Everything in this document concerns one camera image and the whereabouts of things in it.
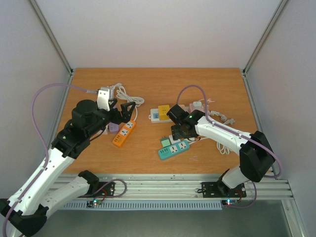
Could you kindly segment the yellow cube socket adapter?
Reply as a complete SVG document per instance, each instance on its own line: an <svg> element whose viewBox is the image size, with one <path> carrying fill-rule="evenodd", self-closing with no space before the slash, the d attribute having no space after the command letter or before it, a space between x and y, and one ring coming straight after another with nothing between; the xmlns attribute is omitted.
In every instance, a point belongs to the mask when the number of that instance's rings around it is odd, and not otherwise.
<svg viewBox="0 0 316 237"><path fill-rule="evenodd" d="M169 105L159 105L158 106L158 118L159 118L159 120L169 120L169 117L167 115L169 110L170 110Z"/></svg>

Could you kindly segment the white usb charger with cable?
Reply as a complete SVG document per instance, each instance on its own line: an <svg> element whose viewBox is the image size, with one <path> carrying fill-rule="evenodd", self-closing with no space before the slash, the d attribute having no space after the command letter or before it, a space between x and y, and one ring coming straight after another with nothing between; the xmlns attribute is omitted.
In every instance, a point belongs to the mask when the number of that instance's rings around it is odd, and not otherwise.
<svg viewBox="0 0 316 237"><path fill-rule="evenodd" d="M204 99L200 99L198 101L194 101L193 102L193 106L195 108L199 108L199 109L205 109L205 107L208 107L208 105L210 103L213 103L214 101L211 99L207 99L206 101Z"/></svg>

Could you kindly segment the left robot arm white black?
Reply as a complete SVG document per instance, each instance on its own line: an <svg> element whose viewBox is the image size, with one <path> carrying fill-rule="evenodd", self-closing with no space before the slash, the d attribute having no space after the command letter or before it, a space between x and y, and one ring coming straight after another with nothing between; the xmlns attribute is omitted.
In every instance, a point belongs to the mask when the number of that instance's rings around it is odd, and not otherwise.
<svg viewBox="0 0 316 237"><path fill-rule="evenodd" d="M100 192L99 178L85 170L70 183L47 193L60 174L90 145L92 136L111 122L120 124L130 121L135 102L121 104L120 111L114 107L116 102L112 99L109 110L105 110L99 109L95 101L79 101L72 110L72 118L52 142L48 157L20 190L9 199L0 200L4 222L15 228L10 236L31 237L66 203L77 197L93 197Z"/></svg>

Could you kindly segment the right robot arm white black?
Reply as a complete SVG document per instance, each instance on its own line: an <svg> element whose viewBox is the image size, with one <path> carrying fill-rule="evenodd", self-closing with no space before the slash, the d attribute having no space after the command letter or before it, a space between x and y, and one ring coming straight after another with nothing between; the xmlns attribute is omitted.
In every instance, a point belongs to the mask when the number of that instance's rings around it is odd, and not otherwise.
<svg viewBox="0 0 316 237"><path fill-rule="evenodd" d="M205 112L194 110L188 113L179 105L173 106L167 116L174 122L171 127L174 139L203 136L239 155L239 165L228 169L216 182L215 189L221 197L227 197L247 181L260 182L276 160L266 136L260 131L251 134L236 130L217 122Z"/></svg>

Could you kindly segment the pink cube socket adapter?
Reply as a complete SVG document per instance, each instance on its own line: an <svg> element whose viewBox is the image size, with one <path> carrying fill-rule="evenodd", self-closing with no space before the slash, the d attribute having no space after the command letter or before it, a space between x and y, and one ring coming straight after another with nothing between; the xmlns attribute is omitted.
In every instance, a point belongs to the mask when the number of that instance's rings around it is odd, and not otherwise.
<svg viewBox="0 0 316 237"><path fill-rule="evenodd" d="M194 110L201 111L203 114L205 114L204 109L195 108L195 107L193 106L193 103L190 103L188 112L191 114Z"/></svg>

